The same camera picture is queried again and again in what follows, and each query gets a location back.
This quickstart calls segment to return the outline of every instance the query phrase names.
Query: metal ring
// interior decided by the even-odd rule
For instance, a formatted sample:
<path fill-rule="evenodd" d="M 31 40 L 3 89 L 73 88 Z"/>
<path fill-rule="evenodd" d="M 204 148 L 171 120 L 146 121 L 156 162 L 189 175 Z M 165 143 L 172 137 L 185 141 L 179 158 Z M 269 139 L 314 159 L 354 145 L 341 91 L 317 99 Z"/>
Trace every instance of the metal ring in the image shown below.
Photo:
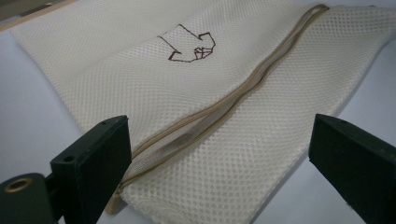
<path fill-rule="evenodd" d="M 4 191 L 7 193 L 14 193 L 14 192 L 20 191 L 22 189 L 26 189 L 32 183 L 33 183 L 32 178 L 27 178 L 27 177 L 20 178 L 20 179 L 14 180 L 11 183 L 9 183 L 4 188 Z"/>

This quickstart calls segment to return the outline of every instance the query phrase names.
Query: drawn logo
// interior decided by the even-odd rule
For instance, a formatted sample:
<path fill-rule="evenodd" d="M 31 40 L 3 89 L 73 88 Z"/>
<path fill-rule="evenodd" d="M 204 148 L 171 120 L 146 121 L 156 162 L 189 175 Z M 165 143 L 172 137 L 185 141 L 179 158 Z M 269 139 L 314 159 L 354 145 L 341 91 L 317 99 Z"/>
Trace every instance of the drawn logo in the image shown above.
<path fill-rule="evenodd" d="M 168 60 L 175 62 L 191 63 L 204 59 L 216 46 L 209 32 L 195 35 L 181 24 L 174 31 L 158 37 L 174 50 Z"/>

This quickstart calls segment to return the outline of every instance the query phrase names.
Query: white surface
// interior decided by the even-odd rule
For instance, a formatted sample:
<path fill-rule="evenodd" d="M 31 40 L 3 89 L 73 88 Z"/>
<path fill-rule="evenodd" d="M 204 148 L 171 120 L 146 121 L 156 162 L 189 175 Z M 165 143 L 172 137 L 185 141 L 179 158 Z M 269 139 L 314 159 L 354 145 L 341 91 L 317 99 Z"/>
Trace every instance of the white surface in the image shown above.
<path fill-rule="evenodd" d="M 391 6 L 392 2 L 381 4 Z M 394 146 L 395 59 L 396 41 L 393 41 L 378 55 L 339 116 Z M 1 182 L 24 173 L 49 174 L 50 160 L 80 136 L 53 88 L 9 31 L 0 33 L 0 127 Z M 150 222 L 127 207 L 115 217 L 102 216 L 98 223 Z M 358 224 L 363 221 L 305 160 L 255 223 Z"/>

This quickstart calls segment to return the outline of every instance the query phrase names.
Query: zipper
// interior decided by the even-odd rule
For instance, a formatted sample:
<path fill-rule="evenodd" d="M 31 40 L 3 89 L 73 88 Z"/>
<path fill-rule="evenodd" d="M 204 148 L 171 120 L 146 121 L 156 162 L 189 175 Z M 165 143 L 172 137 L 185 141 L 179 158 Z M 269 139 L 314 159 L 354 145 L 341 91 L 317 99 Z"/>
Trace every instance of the zipper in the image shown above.
<path fill-rule="evenodd" d="M 285 37 L 285 39 L 266 59 L 256 66 L 252 74 L 237 89 L 214 105 L 180 120 L 178 123 L 172 125 L 168 129 L 155 135 L 147 142 L 142 144 L 141 147 L 139 147 L 134 152 L 133 159 L 135 159 L 147 148 L 161 141 L 167 135 L 198 119 L 201 119 L 181 136 L 177 137 L 165 146 L 155 150 L 150 156 L 141 161 L 141 163 L 143 163 L 143 168 L 140 168 L 140 170 L 132 175 L 125 176 L 108 202 L 106 211 L 110 214 L 116 212 L 116 207 L 120 202 L 120 193 L 125 187 L 132 184 L 137 178 L 156 169 L 158 166 L 164 164 L 166 161 L 176 156 L 176 154 L 182 150 L 197 143 L 209 133 L 216 130 L 220 124 L 222 124 L 231 116 L 231 114 L 235 111 L 242 100 L 246 98 L 247 95 L 259 89 L 263 85 L 266 77 L 268 77 L 267 75 L 271 73 L 276 68 L 276 66 L 279 65 L 279 63 L 291 52 L 306 28 L 328 9 L 329 8 L 327 6 L 322 4 L 308 9 L 298 20 L 296 25 Z"/>

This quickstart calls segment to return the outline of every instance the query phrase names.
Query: beige zipper tape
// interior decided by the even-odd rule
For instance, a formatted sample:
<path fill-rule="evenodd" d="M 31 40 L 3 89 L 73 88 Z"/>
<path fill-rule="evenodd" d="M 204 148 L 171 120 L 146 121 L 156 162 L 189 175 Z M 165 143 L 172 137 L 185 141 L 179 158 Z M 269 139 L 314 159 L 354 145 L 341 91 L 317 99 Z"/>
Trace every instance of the beige zipper tape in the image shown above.
<path fill-rule="evenodd" d="M 314 10 L 318 10 L 317 12 L 314 13 L 314 15 L 312 15 L 303 25 L 303 27 L 301 28 L 300 31 L 297 32 L 296 31 L 301 27 L 301 23 L 304 21 L 304 18 L 306 18 L 310 13 L 312 13 Z M 192 144 L 196 143 L 197 141 L 199 141 L 200 139 L 202 139 L 204 136 L 206 136 L 208 133 L 210 133 L 211 131 L 213 131 L 214 129 L 216 129 L 217 127 L 220 126 L 221 123 L 223 123 L 224 120 L 226 120 L 228 117 L 231 116 L 231 114 L 235 111 L 235 109 L 237 108 L 237 105 L 241 102 L 242 99 L 245 98 L 245 96 L 247 96 L 249 93 L 257 90 L 258 88 L 260 88 L 264 81 L 265 78 L 267 77 L 267 75 L 273 71 L 276 66 L 280 63 L 281 60 L 283 60 L 293 49 L 293 47 L 296 45 L 297 41 L 299 40 L 299 38 L 301 37 L 302 33 L 306 30 L 306 28 L 312 24 L 312 22 L 314 22 L 320 15 L 322 15 L 325 11 L 327 11 L 329 8 L 325 5 L 317 5 L 314 7 L 311 7 L 308 11 L 305 12 L 305 14 L 299 19 L 299 21 L 297 22 L 297 24 L 293 27 L 293 29 L 290 31 L 290 33 L 285 37 L 285 39 L 281 42 L 281 44 L 279 46 L 276 47 L 276 49 L 266 58 L 264 59 L 257 67 L 256 69 L 252 72 L 252 74 L 249 76 L 249 78 L 239 87 L 237 88 L 235 91 L 233 91 L 232 93 L 230 93 L 229 95 L 227 95 L 226 97 L 224 97 L 222 100 L 220 100 L 219 102 L 217 102 L 216 104 L 212 105 L 211 107 L 204 109 L 202 111 L 199 111 L 191 116 L 188 116 L 184 119 L 182 119 L 180 122 L 176 123 L 175 125 L 171 126 L 170 128 L 168 128 L 167 130 L 165 130 L 162 133 L 157 134 L 156 136 L 154 136 L 153 138 L 149 139 L 145 144 L 143 144 L 138 150 L 140 151 L 136 151 L 136 153 L 133 155 L 133 157 L 135 158 L 137 155 L 139 155 L 141 152 L 144 151 L 144 149 L 150 147 L 151 145 L 155 144 L 157 141 L 161 140 L 162 138 L 164 138 L 166 135 L 168 135 L 169 133 L 172 133 L 174 131 L 176 131 L 178 128 L 183 127 L 184 125 L 187 125 L 203 116 L 206 116 L 208 114 L 210 114 L 210 112 L 214 112 L 217 109 L 219 109 L 220 107 L 222 107 L 223 105 L 226 105 L 227 103 L 230 103 L 230 101 L 232 99 L 236 100 L 234 101 L 234 103 L 232 104 L 232 106 L 217 120 L 215 120 L 213 123 L 211 123 L 203 132 L 201 132 L 197 137 L 195 137 L 192 141 L 190 141 L 187 145 L 178 148 L 177 150 L 171 152 L 170 154 L 166 155 L 165 157 L 161 158 L 158 161 L 155 161 L 154 163 L 152 163 L 148 168 L 146 168 L 145 170 L 133 175 L 133 176 L 128 176 L 128 177 L 124 177 L 118 188 L 116 189 L 116 191 L 114 192 L 113 196 L 111 197 L 111 199 L 109 200 L 107 206 L 106 206 L 106 211 L 109 214 L 113 214 L 116 211 L 116 207 L 118 205 L 118 203 L 120 202 L 120 193 L 122 192 L 122 190 L 127 187 L 128 185 L 130 185 L 131 183 L 133 183 L 137 178 L 139 178 L 142 175 L 145 175 L 149 172 L 151 172 L 152 170 L 156 169 L 158 166 L 160 166 L 161 164 L 164 164 L 166 161 L 168 161 L 169 159 L 171 159 L 172 157 L 174 157 L 177 153 L 179 153 L 180 151 L 182 151 L 183 149 L 191 146 Z M 291 40 L 291 47 L 289 49 L 287 49 L 285 51 L 285 53 L 283 55 L 281 55 L 278 59 L 276 59 L 273 63 L 271 63 L 270 65 L 268 65 L 268 67 L 264 70 L 263 74 L 262 74 L 262 78 L 259 80 L 259 82 L 254 85 L 251 89 L 240 93 L 240 91 L 243 91 L 254 79 L 254 77 L 256 77 L 256 75 L 258 74 L 258 72 L 260 71 L 260 68 L 262 67 L 262 65 L 264 65 L 267 61 L 269 61 L 272 57 L 274 57 L 276 55 L 276 53 L 282 49 L 283 46 L 285 46 L 289 41 Z"/>

